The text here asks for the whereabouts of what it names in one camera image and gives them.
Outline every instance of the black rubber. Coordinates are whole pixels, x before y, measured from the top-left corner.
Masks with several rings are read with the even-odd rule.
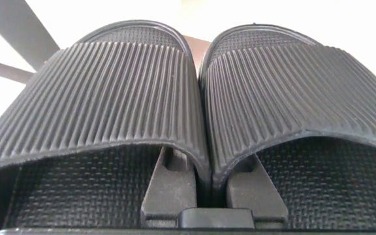
[[[138,228],[160,147],[112,148],[21,167],[5,228]]]
[[[274,146],[278,156],[262,163],[281,178],[273,180],[289,208],[288,228],[376,229],[376,149],[363,145],[376,147],[376,77],[355,58],[289,29],[244,25],[211,43],[200,84],[216,195],[241,160]],[[361,144],[289,142],[309,136]],[[296,165],[308,157],[319,161]],[[346,184],[314,182],[319,174]],[[352,188],[354,175],[362,183]]]
[[[289,209],[289,229],[376,230],[376,148],[337,138],[258,152]]]
[[[190,158],[208,195],[195,67],[174,29],[108,25],[31,80],[0,118],[0,171],[21,166],[5,228],[138,228],[161,146]]]

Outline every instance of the slide sandal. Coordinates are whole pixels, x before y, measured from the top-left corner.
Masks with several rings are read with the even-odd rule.
[[[228,207],[287,229],[376,230],[376,77],[354,57],[243,25],[211,43],[200,86]]]
[[[176,217],[196,207],[196,173],[208,194],[208,161],[185,39],[113,23],[54,54],[1,116],[0,229],[139,228],[158,207]]]

